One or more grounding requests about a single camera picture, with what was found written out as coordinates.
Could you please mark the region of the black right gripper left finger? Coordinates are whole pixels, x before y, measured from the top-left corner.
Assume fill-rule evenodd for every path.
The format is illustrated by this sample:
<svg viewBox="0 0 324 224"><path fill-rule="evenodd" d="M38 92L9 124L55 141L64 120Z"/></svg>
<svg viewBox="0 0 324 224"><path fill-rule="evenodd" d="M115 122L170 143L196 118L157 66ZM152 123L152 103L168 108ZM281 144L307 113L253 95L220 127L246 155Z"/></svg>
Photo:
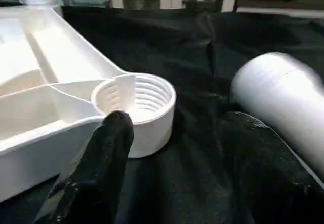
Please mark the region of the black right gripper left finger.
<svg viewBox="0 0 324 224"><path fill-rule="evenodd" d="M134 132L117 110L60 173L34 223L114 223Z"/></svg>

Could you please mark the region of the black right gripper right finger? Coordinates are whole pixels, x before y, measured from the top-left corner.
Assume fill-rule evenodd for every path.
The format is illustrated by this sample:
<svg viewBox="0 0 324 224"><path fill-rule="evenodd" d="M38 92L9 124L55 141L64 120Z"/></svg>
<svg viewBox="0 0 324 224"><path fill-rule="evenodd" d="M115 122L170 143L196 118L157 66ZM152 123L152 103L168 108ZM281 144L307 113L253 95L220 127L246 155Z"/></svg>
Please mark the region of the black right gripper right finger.
<svg viewBox="0 0 324 224"><path fill-rule="evenodd" d="M219 139L236 223L323 223L323 188L273 129L230 111Z"/></svg>

